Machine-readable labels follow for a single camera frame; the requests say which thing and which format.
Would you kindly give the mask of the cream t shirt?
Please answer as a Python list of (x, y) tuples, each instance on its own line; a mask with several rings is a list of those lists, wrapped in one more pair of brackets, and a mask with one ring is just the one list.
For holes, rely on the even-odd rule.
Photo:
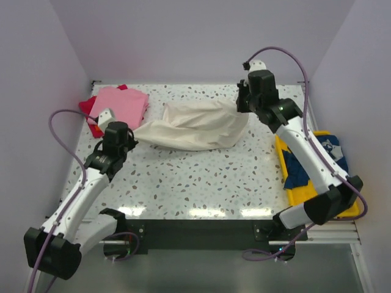
[(249, 114), (237, 111), (228, 99), (169, 102), (160, 120), (134, 130), (137, 140), (184, 151), (233, 147), (245, 133)]

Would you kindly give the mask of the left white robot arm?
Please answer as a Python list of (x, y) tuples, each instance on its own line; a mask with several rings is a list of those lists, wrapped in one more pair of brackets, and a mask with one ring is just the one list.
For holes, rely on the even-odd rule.
[(29, 228), (24, 247), (29, 267), (68, 280), (82, 256), (106, 237), (121, 239), (127, 232), (124, 213), (104, 208), (86, 230), (79, 226), (91, 205), (123, 167), (127, 154), (137, 145), (133, 132), (121, 121), (110, 122), (81, 176), (66, 199), (40, 228)]

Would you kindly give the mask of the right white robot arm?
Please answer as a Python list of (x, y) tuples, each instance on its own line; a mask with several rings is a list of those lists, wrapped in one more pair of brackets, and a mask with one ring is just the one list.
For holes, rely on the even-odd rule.
[(349, 209), (363, 187), (359, 176), (349, 176), (327, 154), (304, 114), (290, 98), (281, 99), (269, 70), (250, 71), (238, 83), (237, 110), (254, 113), (281, 138), (308, 174), (317, 195), (280, 211), (273, 217), (273, 235), (285, 240), (301, 225), (323, 225)]

